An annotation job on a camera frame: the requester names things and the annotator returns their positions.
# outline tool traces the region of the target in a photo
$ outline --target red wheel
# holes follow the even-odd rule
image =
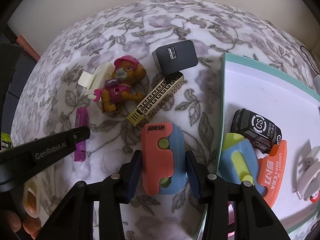
[[[318,191],[316,194],[314,194],[313,196],[310,197],[310,201],[311,201],[312,203],[316,203],[316,202],[319,200],[319,198],[320,198],[319,192],[320,192],[320,191]]]

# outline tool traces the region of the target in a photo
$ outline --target white wall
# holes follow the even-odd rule
[[[24,0],[9,21],[40,55],[69,25],[107,8],[140,0]],[[320,27],[302,0],[208,0],[270,20],[313,49]]]

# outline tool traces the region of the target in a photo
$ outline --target pink cap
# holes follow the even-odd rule
[[[122,56],[122,57],[117,58],[117,59],[115,60],[115,62],[114,62],[114,65],[115,65],[115,67],[116,67],[116,68],[115,68],[115,71],[116,71],[118,68],[120,68],[120,64],[121,64],[121,62],[124,61],[124,60],[129,61],[129,62],[131,62],[131,63],[134,64],[134,65],[133,65],[133,70],[136,70],[137,67],[138,67],[138,64],[140,64],[140,62],[139,62],[135,57],[132,57],[132,56],[130,56],[130,55],[125,55],[125,56]]]

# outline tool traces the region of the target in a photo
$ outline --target silver rivet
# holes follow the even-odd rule
[[[251,187],[251,186],[252,186],[252,183],[251,183],[250,181],[248,181],[248,180],[245,180],[245,181],[243,182],[243,185],[245,185],[246,187]]]
[[[120,174],[119,173],[114,173],[114,174],[111,174],[111,179],[119,179],[120,178]]]
[[[216,174],[213,174],[213,173],[210,173],[210,174],[208,174],[208,179],[210,179],[210,180],[214,180],[214,179],[216,179],[217,178],[217,175]]]
[[[85,185],[85,182],[82,180],[76,183],[76,187],[83,187],[84,185]]]

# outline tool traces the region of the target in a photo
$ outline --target toy dog's ear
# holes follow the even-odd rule
[[[136,78],[137,81],[141,81],[142,79],[145,78],[147,74],[147,71],[144,69],[144,67],[142,66],[142,64],[138,64],[137,69],[134,72],[134,76]]]

